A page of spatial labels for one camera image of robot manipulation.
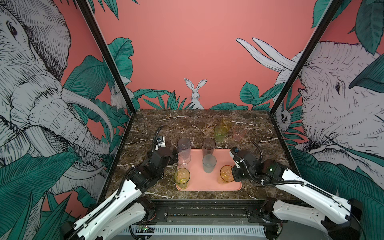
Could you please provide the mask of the pink square tray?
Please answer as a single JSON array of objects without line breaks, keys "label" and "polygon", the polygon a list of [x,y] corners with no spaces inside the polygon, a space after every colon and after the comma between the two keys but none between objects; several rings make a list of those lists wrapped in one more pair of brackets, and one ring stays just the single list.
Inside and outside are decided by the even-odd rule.
[{"label": "pink square tray", "polygon": [[239,191],[242,183],[232,181],[224,183],[220,170],[223,166],[235,165],[233,158],[230,157],[229,149],[216,149],[214,156],[217,164],[211,173],[206,173],[203,169],[203,151],[201,149],[191,149],[191,161],[186,165],[191,177],[185,189],[176,186],[179,191]]}]

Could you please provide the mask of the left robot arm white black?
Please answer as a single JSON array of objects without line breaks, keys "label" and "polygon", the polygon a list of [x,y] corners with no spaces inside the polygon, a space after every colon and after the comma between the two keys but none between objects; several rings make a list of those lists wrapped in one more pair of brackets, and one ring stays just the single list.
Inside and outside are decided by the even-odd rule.
[{"label": "left robot arm white black", "polygon": [[111,240],[125,228],[151,219],[155,204],[144,194],[164,177],[165,168],[178,161],[176,149],[160,147],[141,164],[130,168],[119,188],[93,211],[62,226],[65,240]]}]

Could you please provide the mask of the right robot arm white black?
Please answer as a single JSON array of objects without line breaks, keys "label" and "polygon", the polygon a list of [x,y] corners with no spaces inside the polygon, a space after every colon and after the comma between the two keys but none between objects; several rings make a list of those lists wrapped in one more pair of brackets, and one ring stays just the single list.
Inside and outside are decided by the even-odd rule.
[{"label": "right robot arm white black", "polygon": [[289,204],[276,198],[267,198],[257,216],[271,226],[265,236],[276,240],[286,221],[306,225],[326,233],[333,240],[358,240],[366,237],[361,225],[363,204],[333,195],[296,175],[275,160],[263,161],[248,150],[233,147],[230,156],[235,165],[235,182],[249,180],[257,188],[276,187],[308,204],[307,207]]}]

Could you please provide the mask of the clear bluish tall glass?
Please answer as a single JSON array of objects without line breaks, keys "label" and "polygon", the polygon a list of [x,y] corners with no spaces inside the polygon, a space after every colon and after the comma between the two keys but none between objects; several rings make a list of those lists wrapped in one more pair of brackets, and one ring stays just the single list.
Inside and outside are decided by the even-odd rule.
[{"label": "clear bluish tall glass", "polygon": [[181,138],[178,141],[179,153],[191,153],[192,143],[188,138]]}]

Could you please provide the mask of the tall yellow glass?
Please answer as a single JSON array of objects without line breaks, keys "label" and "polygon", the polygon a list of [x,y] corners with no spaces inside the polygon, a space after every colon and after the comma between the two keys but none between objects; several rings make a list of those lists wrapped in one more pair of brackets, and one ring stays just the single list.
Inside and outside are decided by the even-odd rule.
[{"label": "tall yellow glass", "polygon": [[218,183],[219,184],[228,184],[234,181],[232,174],[232,166],[225,165],[220,169]]}]

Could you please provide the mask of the frosted teal glass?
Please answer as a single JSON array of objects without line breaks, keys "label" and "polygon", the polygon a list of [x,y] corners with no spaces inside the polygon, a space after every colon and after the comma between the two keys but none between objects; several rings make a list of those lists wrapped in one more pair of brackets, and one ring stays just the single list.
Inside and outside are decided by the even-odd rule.
[{"label": "frosted teal glass", "polygon": [[217,164],[217,159],[214,155],[205,155],[203,157],[203,169],[205,173],[211,173]]}]

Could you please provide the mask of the clear short glass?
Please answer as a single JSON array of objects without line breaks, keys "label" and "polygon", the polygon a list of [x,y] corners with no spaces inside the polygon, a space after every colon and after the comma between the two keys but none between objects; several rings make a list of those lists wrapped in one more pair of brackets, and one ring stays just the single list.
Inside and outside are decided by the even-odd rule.
[{"label": "clear short glass", "polygon": [[178,153],[178,169],[186,168],[191,162],[191,159],[190,153]]}]

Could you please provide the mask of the dark brown glass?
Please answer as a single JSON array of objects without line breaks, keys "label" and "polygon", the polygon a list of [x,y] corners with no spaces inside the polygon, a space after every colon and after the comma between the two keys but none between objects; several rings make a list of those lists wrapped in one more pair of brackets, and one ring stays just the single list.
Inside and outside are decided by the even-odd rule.
[{"label": "dark brown glass", "polygon": [[212,155],[216,147],[216,142],[212,138],[205,138],[202,141],[203,156]]}]

